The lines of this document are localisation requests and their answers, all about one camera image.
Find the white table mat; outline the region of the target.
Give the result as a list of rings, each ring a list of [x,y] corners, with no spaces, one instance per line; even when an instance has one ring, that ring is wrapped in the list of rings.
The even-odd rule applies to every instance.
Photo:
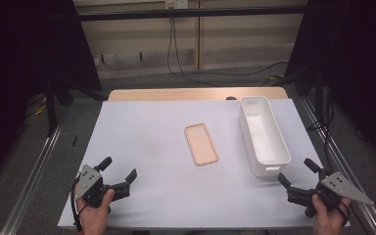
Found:
[[[104,158],[107,184],[137,172],[129,197],[114,202],[112,229],[206,230],[310,227],[302,206],[287,200],[274,177],[251,171],[237,101],[106,102],[84,162]],[[202,123],[218,160],[194,163],[184,129]]]

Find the white wall power outlet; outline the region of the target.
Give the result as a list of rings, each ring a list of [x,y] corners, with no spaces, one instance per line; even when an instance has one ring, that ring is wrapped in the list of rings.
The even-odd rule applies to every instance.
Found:
[[[185,10],[189,7],[188,0],[164,0],[168,10]]]

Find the black curtain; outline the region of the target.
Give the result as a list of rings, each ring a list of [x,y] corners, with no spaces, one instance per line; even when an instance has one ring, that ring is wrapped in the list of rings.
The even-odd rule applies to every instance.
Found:
[[[376,0],[307,0],[286,78],[306,94],[315,80],[376,149]]]
[[[0,164],[34,95],[101,90],[72,0],[0,0]]]

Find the black horizontal bar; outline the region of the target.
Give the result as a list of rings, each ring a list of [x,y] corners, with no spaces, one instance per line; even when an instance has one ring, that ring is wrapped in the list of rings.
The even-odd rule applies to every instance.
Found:
[[[214,9],[179,9],[179,10],[152,10],[132,12],[107,12],[77,14],[74,18],[80,22],[120,21],[120,20],[147,20],[170,18],[197,18],[197,17],[226,17],[226,16],[253,16],[253,15],[289,15],[303,14],[306,6],[279,6],[253,8],[214,8]]]

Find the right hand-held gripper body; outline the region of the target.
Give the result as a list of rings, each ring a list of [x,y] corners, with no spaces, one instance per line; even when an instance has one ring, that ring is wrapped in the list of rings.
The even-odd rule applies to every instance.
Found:
[[[294,187],[289,180],[286,180],[288,202],[305,207],[307,217],[316,215],[316,209],[312,203],[313,195],[319,197],[328,211],[335,209],[343,198],[349,198],[369,206],[374,205],[374,202],[346,179],[341,172],[336,171],[329,175],[319,173],[319,176],[319,182],[311,189]]]

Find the black stand leg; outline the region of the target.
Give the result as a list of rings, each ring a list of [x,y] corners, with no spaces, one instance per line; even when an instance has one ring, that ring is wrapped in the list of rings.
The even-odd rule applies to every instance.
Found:
[[[48,116],[48,136],[51,136],[56,130],[58,121],[55,109],[54,92],[50,81],[47,81],[45,96]]]

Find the metal floor rail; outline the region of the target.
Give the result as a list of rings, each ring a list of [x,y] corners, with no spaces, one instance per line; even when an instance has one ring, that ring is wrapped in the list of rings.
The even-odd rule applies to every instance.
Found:
[[[38,183],[40,182],[43,171],[50,157],[52,156],[53,150],[58,142],[59,136],[65,125],[66,118],[69,112],[70,110],[66,110],[62,112],[60,117],[56,118],[56,125],[53,128],[51,134],[46,138],[37,161],[21,191],[21,194],[19,195],[8,218],[6,219],[0,231],[0,235],[17,235],[19,228],[24,220],[26,211],[36,191]]]
[[[351,203],[348,235],[376,235],[376,151],[365,140],[349,117],[339,108],[327,127],[321,127],[314,105],[307,97],[299,101],[299,111],[309,126],[309,136],[321,162],[340,171],[373,202],[372,206]]]

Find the person's left hand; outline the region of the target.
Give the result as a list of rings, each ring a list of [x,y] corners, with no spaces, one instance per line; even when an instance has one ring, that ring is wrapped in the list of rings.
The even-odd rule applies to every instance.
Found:
[[[104,195],[102,204],[99,208],[91,208],[86,205],[83,199],[76,202],[76,209],[79,212],[79,218],[82,230],[78,235],[105,235],[108,225],[109,206],[115,195],[115,191],[110,189]]]

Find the beige phone case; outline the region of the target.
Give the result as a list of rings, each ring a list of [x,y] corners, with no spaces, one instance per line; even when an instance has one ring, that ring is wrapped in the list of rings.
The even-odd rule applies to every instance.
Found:
[[[218,161],[217,151],[203,123],[186,126],[184,132],[196,165],[209,165]]]

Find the white plastic storage box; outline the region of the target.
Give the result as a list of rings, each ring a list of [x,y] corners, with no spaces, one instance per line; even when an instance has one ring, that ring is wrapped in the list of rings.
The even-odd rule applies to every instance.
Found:
[[[291,161],[291,155],[269,100],[263,96],[242,98],[239,121],[253,174],[277,176]]]

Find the person's right hand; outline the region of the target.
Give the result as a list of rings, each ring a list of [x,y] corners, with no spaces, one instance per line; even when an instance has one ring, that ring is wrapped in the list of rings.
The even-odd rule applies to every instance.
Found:
[[[313,235],[341,235],[343,226],[350,217],[351,200],[343,198],[341,203],[330,211],[317,195],[312,196],[312,203],[317,211],[313,224]]]

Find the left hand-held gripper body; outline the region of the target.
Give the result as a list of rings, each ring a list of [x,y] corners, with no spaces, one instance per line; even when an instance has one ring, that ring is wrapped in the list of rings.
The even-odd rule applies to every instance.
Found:
[[[115,191],[113,202],[130,196],[131,175],[124,182],[115,185],[105,184],[101,174],[109,165],[99,164],[94,167],[85,165],[78,177],[73,199],[84,200],[90,207],[99,208],[108,190]]]

